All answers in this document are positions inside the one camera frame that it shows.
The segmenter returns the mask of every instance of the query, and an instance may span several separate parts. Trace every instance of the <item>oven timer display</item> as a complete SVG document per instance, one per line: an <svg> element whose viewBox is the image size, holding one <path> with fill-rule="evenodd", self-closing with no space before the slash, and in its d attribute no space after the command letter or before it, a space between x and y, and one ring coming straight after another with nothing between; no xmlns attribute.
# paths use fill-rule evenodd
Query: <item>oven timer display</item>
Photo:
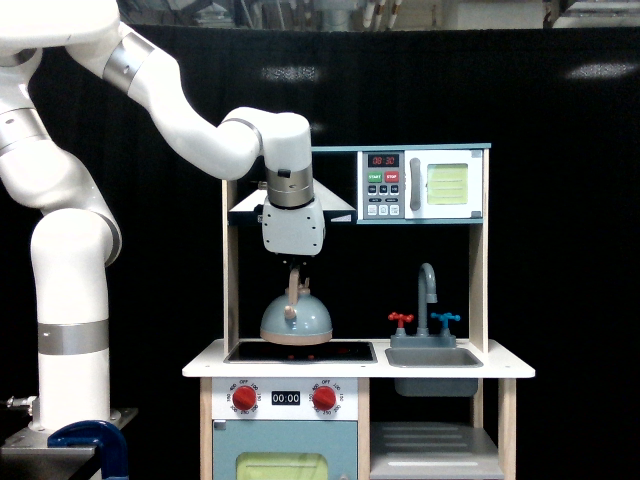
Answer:
<svg viewBox="0 0 640 480"><path fill-rule="evenodd" d="M300 392L271 392L271 405L300 405Z"/></svg>

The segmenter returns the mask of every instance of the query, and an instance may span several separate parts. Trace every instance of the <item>green button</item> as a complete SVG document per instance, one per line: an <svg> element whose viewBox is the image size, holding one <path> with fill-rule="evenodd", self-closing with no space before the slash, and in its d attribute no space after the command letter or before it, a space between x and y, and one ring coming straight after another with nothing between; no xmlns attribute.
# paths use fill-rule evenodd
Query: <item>green button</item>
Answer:
<svg viewBox="0 0 640 480"><path fill-rule="evenodd" d="M382 183L382 172L369 172L369 183Z"/></svg>

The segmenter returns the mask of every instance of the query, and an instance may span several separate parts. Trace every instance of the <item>toy kettle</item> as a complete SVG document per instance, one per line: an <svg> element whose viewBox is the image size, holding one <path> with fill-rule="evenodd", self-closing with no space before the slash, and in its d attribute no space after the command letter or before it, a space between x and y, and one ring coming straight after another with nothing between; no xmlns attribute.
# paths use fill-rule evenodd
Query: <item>toy kettle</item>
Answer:
<svg viewBox="0 0 640 480"><path fill-rule="evenodd" d="M260 336L281 345L317 345L331 340L331 317L324 304L311 295L309 279L300 283L297 268L289 274L289 288L262 316Z"/></svg>

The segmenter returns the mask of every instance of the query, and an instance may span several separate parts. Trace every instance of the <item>blue clamp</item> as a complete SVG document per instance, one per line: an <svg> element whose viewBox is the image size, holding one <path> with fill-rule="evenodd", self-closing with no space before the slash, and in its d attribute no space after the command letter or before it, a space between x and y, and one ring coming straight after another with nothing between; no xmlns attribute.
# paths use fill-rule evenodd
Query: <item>blue clamp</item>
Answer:
<svg viewBox="0 0 640 480"><path fill-rule="evenodd" d="M460 321L460 315L452 315L451 313L431 313L431 318L437 318L438 320L440 320L442 322L443 330L449 328L449 320L453 320L455 322Z"/></svg>
<svg viewBox="0 0 640 480"><path fill-rule="evenodd" d="M99 449L104 480L129 480L127 442L115 425L104 420L85 420L62 427L47 440L49 448L80 445Z"/></svg>

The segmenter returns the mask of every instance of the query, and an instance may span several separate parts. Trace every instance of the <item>red faucet handle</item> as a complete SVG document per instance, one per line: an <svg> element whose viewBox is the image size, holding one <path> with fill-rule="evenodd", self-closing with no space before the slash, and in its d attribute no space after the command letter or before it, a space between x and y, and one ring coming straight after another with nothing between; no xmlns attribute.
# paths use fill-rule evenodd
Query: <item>red faucet handle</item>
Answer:
<svg viewBox="0 0 640 480"><path fill-rule="evenodd" d="M391 312L391 315L389 315L388 318L392 322L397 320L398 321L398 328L404 328L404 324L405 323L411 323L415 317L413 315L411 315L411 314L403 315L401 313Z"/></svg>

